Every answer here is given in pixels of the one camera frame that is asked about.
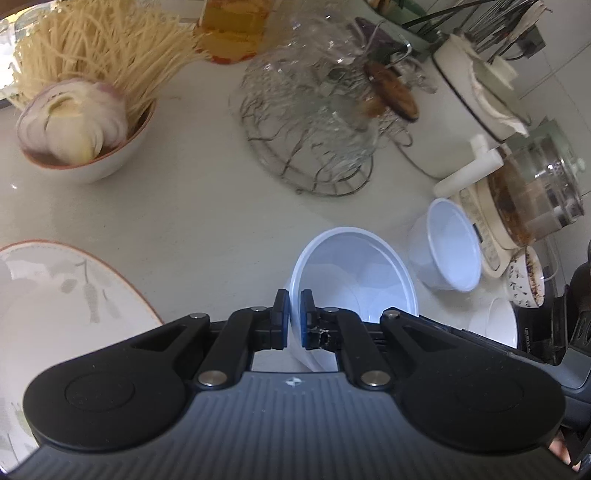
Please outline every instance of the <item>white bowl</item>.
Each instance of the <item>white bowl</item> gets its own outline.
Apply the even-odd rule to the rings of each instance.
[[[517,348],[517,321],[513,307],[507,299],[497,298],[476,309],[468,330]]]
[[[482,272],[476,232],[464,211],[437,199],[414,224],[408,256],[419,279],[436,290],[471,291]]]
[[[544,304],[544,273],[533,247],[522,249],[511,259],[505,272],[505,282],[510,301],[518,307],[536,309]]]
[[[301,253],[287,290],[291,299],[293,355],[312,371],[334,371],[333,353],[301,347],[300,293],[310,289],[317,307],[353,310],[364,322],[379,323],[396,307],[418,315],[413,281],[397,253],[366,230],[339,227],[321,233]]]
[[[90,163],[84,165],[56,165],[55,161],[44,161],[40,155],[25,151],[22,151],[22,153],[37,170],[56,180],[68,183],[92,183],[104,179],[119,170],[144,142],[155,108],[156,104],[154,102],[144,113],[141,126],[123,145],[95,158]]]

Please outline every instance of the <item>wire rack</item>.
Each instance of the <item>wire rack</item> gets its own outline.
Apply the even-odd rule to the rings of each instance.
[[[230,99],[259,162],[297,193],[352,195],[371,179],[379,137],[413,143],[406,122],[392,111],[370,120],[358,115],[371,91],[363,65],[378,29],[348,65],[322,57],[309,61],[303,57],[310,51],[297,47],[264,54]]]

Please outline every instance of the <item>wooden lid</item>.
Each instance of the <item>wooden lid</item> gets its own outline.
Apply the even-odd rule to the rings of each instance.
[[[377,61],[369,61],[364,67],[374,92],[395,113],[408,122],[418,120],[418,106],[413,94],[398,77]]]

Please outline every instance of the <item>kitchen counter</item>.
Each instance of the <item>kitchen counter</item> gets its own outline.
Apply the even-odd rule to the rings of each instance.
[[[406,261],[408,231],[432,201],[433,182],[384,143],[357,194],[296,194],[255,160],[229,111],[244,68],[187,66],[162,92],[135,158],[90,185],[58,184],[35,171],[17,146],[18,112],[1,110],[0,244],[44,238],[86,250],[133,283],[164,321],[190,312],[223,320],[272,304],[306,244],[339,225],[375,232]],[[414,282],[420,313],[456,327],[467,326],[482,297],[434,294]],[[262,352],[255,366],[300,367],[283,352]]]

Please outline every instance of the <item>plate rim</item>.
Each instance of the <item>plate rim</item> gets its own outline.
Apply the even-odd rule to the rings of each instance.
[[[141,301],[144,302],[144,304],[148,307],[148,310],[152,313],[152,315],[154,316],[154,318],[156,319],[156,321],[158,323],[160,323],[160,325],[164,325],[164,321],[162,320],[162,318],[160,318],[160,315],[158,315],[158,313],[156,312],[156,310],[154,309],[154,307],[152,307],[151,303],[144,297],[144,295],[142,295],[142,293],[135,288],[135,286],[129,281],[127,280],[127,278],[125,278],[116,268],[113,268],[111,265],[109,265],[107,262],[105,262],[104,260],[100,259],[99,257],[87,252],[86,250],[83,250],[81,248],[78,247],[74,247],[72,245],[69,244],[65,244],[64,242],[59,242],[56,240],[48,240],[48,239],[40,239],[40,238],[35,238],[35,239],[30,239],[30,240],[21,240],[19,242],[14,242],[11,243],[9,245],[6,245],[4,247],[0,247],[0,254],[4,253],[6,250],[9,250],[13,247],[18,247],[20,245],[25,245],[25,244],[50,244],[50,245],[57,245],[58,247],[65,247],[68,248],[70,250],[74,250],[82,255],[85,255],[89,258],[91,258],[92,260],[96,261],[97,263],[103,265],[105,268],[111,270],[117,277],[119,277],[119,279],[125,284],[127,285],[138,297]]]

